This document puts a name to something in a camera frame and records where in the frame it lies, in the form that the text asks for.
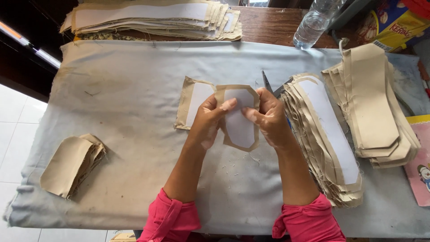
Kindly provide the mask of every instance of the cartoon snowman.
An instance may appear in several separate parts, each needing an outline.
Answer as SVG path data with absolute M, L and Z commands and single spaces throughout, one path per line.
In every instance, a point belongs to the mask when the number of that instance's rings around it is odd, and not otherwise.
M 418 173 L 420 174 L 421 180 L 426 184 L 427 190 L 430 192 L 430 170 L 429 170 L 429 168 L 427 168 L 423 165 L 419 165 L 418 166 Z

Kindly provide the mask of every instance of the pink sleeve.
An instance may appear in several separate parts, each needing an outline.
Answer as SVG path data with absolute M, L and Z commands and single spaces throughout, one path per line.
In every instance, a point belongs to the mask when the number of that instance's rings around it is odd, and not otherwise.
M 346 241 L 332 214 L 332 206 L 323 194 L 309 205 L 282 206 L 282 215 L 275 220 L 272 237 L 281 238 L 287 231 L 292 242 Z
M 201 228 L 194 202 L 169 199 L 161 189 L 149 205 L 148 220 L 136 242 L 185 242 L 192 230 Z

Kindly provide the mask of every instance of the left hand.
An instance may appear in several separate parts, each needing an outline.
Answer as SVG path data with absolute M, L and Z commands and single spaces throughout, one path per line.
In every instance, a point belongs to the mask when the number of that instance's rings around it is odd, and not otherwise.
M 232 98 L 217 108 L 215 94 L 208 97 L 197 110 L 193 126 L 191 126 L 188 134 L 187 143 L 200 144 L 205 150 L 211 148 L 219 129 L 218 121 L 231 111 L 236 104 L 236 98 Z

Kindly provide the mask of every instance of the plastic water bottle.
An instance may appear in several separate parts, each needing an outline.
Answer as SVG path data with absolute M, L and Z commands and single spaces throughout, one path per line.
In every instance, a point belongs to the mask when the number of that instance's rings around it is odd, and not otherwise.
M 301 50 L 311 48 L 344 3 L 345 0 L 314 0 L 294 34 L 293 43 L 296 48 Z

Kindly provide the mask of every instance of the wooden table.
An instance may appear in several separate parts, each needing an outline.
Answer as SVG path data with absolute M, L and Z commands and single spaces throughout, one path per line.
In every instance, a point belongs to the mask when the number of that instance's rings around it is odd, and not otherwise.
M 307 10 L 303 9 L 278 9 L 232 6 L 233 10 L 240 10 L 239 21 L 242 22 L 243 37 L 239 41 L 268 43 L 284 46 L 294 46 L 293 36 L 301 23 Z M 358 46 L 354 37 L 355 28 L 346 28 L 337 32 L 338 37 L 350 39 L 345 48 Z M 141 38 L 151 41 L 193 41 L 184 37 L 169 37 L 142 33 L 136 30 L 119 31 L 118 34 Z M 314 48 L 338 48 L 333 38 L 323 33 L 321 38 L 313 46 Z

